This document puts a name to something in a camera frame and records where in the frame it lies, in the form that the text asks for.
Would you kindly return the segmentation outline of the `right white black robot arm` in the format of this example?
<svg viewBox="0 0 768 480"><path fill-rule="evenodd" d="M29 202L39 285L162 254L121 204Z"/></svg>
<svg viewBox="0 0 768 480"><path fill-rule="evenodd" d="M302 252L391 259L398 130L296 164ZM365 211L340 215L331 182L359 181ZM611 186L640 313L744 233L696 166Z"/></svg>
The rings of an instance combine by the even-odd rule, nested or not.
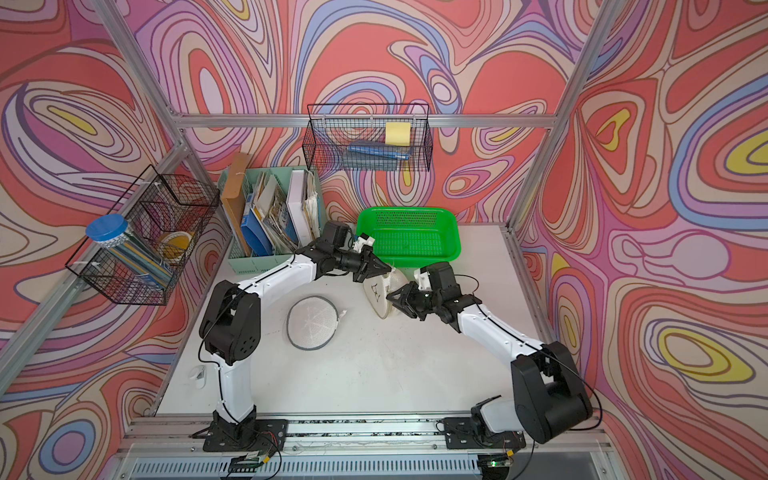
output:
<svg viewBox="0 0 768 480"><path fill-rule="evenodd" d="M507 325L479 297L462 290L449 263L416 271L412 281L387 295L387 301L412 319L437 316L509 368L512 396L491 397L471 409L476 438L515 432L544 444L593 416L588 384L569 349Z"/></svg>

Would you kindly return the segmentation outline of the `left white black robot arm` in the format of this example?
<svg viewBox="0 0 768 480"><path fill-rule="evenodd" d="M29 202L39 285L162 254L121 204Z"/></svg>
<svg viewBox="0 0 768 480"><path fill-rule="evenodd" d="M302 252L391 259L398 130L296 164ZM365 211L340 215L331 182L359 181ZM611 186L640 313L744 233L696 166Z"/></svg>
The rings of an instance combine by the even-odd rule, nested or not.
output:
<svg viewBox="0 0 768 480"><path fill-rule="evenodd" d="M249 357L261 340L262 315L293 290L334 272L348 273L356 283L390 272L373 243L367 235L354 237L346 224L328 222L318 239L269 271L214 286L199 328L199 351L217 368L217 413L223 420L238 425L255 411Z"/></svg>

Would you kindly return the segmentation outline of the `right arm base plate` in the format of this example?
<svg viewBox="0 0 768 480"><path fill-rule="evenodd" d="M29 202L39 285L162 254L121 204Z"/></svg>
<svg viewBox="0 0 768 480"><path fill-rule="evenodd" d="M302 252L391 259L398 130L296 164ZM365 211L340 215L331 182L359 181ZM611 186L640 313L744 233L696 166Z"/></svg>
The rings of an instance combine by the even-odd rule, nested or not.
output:
<svg viewBox="0 0 768 480"><path fill-rule="evenodd" d="M516 453L527 446L522 433L489 432L471 417L445 417L436 423L448 450L501 449Z"/></svg>

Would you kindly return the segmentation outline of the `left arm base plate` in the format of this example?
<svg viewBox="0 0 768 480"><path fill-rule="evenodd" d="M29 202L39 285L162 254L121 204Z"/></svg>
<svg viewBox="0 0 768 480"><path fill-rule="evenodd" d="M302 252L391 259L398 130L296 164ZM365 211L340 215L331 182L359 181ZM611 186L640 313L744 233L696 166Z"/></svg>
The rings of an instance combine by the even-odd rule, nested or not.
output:
<svg viewBox="0 0 768 480"><path fill-rule="evenodd" d="M287 437L284 419L251 419L240 424L215 418L208 429L202 449L205 452L281 451Z"/></svg>

